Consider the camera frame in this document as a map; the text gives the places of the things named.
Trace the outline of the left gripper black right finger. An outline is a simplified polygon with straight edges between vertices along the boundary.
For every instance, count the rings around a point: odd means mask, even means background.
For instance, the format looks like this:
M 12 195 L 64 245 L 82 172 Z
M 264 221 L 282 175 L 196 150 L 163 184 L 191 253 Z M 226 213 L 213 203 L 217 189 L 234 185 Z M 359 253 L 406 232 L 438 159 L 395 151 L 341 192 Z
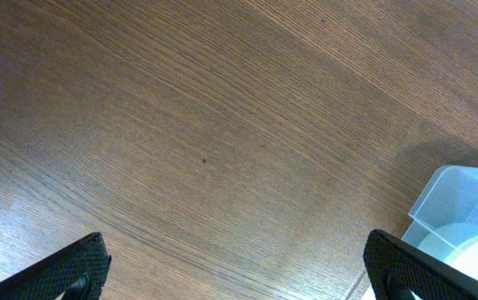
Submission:
M 363 259 L 377 300 L 478 300 L 478 281 L 375 229 L 367 237 Z

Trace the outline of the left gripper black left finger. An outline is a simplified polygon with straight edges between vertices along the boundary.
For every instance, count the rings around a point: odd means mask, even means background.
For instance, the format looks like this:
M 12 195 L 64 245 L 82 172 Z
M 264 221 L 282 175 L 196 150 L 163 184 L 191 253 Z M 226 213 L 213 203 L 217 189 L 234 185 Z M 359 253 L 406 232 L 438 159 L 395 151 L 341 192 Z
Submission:
M 0 299 L 98 299 L 112 257 L 92 232 L 0 282 Z

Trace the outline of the white small bowl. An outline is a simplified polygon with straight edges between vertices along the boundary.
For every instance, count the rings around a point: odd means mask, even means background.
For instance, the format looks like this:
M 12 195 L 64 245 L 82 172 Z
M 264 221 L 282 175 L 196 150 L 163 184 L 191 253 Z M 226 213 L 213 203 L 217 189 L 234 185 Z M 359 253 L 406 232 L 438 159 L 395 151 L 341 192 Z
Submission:
M 458 222 L 439 227 L 417 248 L 478 280 L 478 225 Z

